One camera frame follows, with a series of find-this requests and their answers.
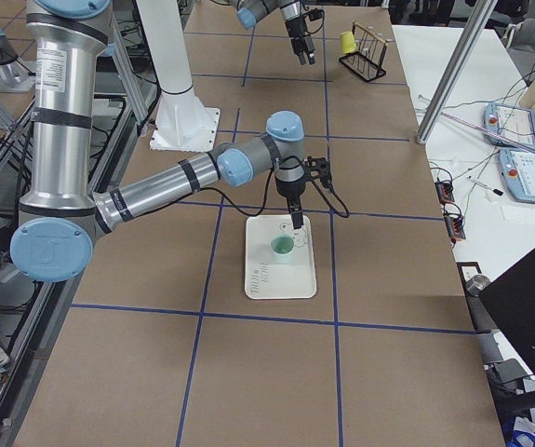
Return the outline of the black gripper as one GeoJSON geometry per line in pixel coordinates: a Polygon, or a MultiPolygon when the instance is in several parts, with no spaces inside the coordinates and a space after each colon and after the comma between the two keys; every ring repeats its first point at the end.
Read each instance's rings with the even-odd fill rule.
{"type": "Polygon", "coordinates": [[[290,43],[294,54],[298,57],[300,65],[315,64],[314,58],[314,42],[310,35],[305,18],[297,16],[292,19],[285,20],[288,36],[291,39],[290,43]]]}
{"type": "Polygon", "coordinates": [[[293,182],[285,182],[275,179],[277,192],[287,200],[288,213],[291,218],[293,228],[303,227],[303,214],[300,197],[305,191],[305,180],[297,179],[293,182]]]}

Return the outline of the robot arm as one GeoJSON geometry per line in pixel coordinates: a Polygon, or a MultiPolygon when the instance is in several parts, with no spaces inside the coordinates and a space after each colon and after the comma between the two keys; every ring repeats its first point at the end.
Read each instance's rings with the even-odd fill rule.
{"type": "Polygon", "coordinates": [[[322,8],[310,9],[302,1],[293,0],[218,1],[218,4],[234,7],[245,29],[254,28],[271,13],[279,11],[300,65],[315,64],[314,41],[306,21],[325,18],[322,8]]]}
{"type": "Polygon", "coordinates": [[[240,186],[272,172],[293,225],[303,224],[301,118],[277,112],[251,140],[216,145],[220,112],[206,107],[194,92],[177,4],[140,1],[137,9],[158,81],[151,146],[189,151],[192,157],[136,183],[95,194],[87,187],[96,62],[112,42],[113,5],[27,5],[27,25],[37,44],[33,163],[10,255],[21,273],[34,280],[62,282],[78,276],[100,236],[221,180],[240,186]]]}

